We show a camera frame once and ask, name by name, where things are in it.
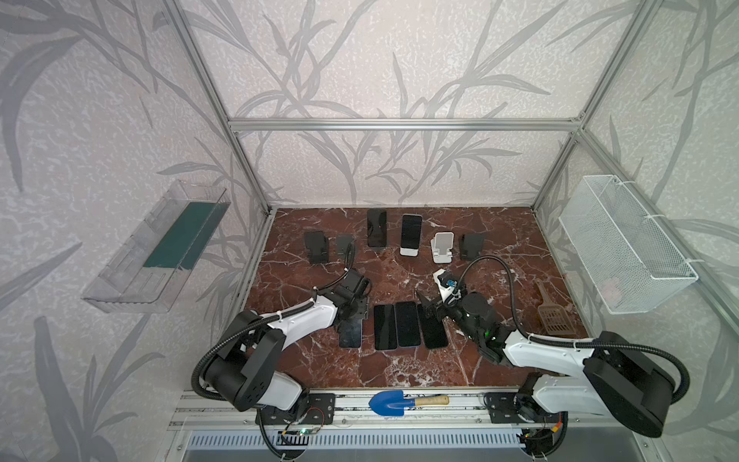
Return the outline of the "dark phone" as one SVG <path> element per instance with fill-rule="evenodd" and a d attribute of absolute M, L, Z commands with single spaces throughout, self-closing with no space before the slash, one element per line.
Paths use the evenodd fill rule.
<path fill-rule="evenodd" d="M 434 314 L 428 315 L 421 304 L 417 307 L 423 344 L 429 350 L 438 350 L 448 346 L 448 335 L 444 323 Z"/>

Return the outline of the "blue-edged phone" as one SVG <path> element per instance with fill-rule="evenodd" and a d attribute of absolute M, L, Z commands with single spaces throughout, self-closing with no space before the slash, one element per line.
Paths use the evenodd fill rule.
<path fill-rule="evenodd" d="M 396 336 L 402 348 L 418 347 L 421 344 L 421 331 L 417 304 L 404 301 L 395 304 Z"/>

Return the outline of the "purple-edged phone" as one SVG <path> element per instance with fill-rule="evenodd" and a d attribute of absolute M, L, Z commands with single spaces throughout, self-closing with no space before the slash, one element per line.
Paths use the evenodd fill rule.
<path fill-rule="evenodd" d="M 396 310 L 393 304 L 375 305 L 373 307 L 373 338 L 375 349 L 395 350 L 398 347 L 396 332 Z"/>

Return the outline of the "pink-edged phone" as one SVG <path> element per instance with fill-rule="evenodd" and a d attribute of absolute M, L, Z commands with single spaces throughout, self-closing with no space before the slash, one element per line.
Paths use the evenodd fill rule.
<path fill-rule="evenodd" d="M 364 321 L 361 319 L 341 321 L 338 325 L 340 348 L 361 348 Z"/>

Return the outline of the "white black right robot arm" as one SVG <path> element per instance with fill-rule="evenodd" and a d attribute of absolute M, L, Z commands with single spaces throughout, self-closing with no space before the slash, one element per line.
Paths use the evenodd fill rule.
<path fill-rule="evenodd" d="M 687 375 L 675 380 L 654 362 L 665 352 L 631 344 L 609 331 L 573 341 L 523 336 L 499 323 L 491 306 L 475 305 L 482 300 L 479 293 L 453 304 L 440 296 L 420 298 L 425 313 L 453 321 L 485 360 L 535 369 L 519 390 L 523 414 L 612 416 L 635 433 L 662 435 L 675 394 L 687 385 Z"/>

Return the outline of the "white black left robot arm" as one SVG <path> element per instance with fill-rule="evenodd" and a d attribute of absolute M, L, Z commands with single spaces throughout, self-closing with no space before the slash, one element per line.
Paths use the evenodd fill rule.
<path fill-rule="evenodd" d="M 269 314 L 238 313 L 221 338 L 198 360 L 192 390 L 207 400 L 229 402 L 243 412 L 278 410 L 296 419 L 308 412 L 309 392 L 277 371 L 286 348 L 311 334 L 362 321 L 373 283 L 346 269 L 337 280 L 315 288 L 308 300 Z"/>

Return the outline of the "white stand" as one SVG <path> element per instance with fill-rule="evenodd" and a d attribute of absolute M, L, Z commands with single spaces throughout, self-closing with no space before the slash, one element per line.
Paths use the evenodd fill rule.
<path fill-rule="evenodd" d="M 400 249 L 400 254 L 402 256 L 407 256 L 407 257 L 417 257 L 419 255 L 419 252 L 420 251 L 415 248 L 401 248 Z"/>
<path fill-rule="evenodd" d="M 454 244 L 453 232 L 438 232 L 431 240 L 431 250 L 433 262 L 437 265 L 449 264 L 452 262 Z"/>

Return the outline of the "white stand right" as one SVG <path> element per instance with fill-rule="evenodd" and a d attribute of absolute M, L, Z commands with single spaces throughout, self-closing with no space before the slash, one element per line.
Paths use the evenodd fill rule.
<path fill-rule="evenodd" d="M 433 262 L 437 265 L 449 264 L 452 262 L 454 244 L 453 232 L 438 232 L 431 240 L 431 250 Z"/>

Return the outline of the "brown slotted tray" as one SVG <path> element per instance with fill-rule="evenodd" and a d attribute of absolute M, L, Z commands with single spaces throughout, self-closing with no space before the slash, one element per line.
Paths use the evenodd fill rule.
<path fill-rule="evenodd" d="M 543 299 L 543 302 L 537 307 L 537 313 L 546 335 L 553 337 L 575 336 L 577 331 L 575 331 L 565 308 L 550 298 L 542 281 L 537 281 L 536 284 Z"/>

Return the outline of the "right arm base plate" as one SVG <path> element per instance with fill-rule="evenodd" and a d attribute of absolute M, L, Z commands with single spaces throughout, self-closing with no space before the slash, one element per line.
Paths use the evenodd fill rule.
<path fill-rule="evenodd" d="M 483 395 L 492 424 L 554 425 L 559 422 L 557 413 L 548 413 L 533 397 L 514 392 L 492 392 Z"/>

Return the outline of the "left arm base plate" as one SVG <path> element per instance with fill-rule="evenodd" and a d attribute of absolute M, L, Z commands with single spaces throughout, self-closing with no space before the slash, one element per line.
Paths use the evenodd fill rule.
<path fill-rule="evenodd" d="M 306 425 L 330 425 L 336 411 L 335 394 L 307 393 L 298 398 L 288 410 L 275 406 L 264 406 L 258 410 L 266 425 L 286 425 L 287 423 Z"/>

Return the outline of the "clear plastic wall tray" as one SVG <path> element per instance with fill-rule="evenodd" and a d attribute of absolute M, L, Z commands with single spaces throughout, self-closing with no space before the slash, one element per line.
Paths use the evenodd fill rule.
<path fill-rule="evenodd" d="M 108 314 L 169 312 L 230 205 L 227 188 L 174 181 L 82 300 Z"/>

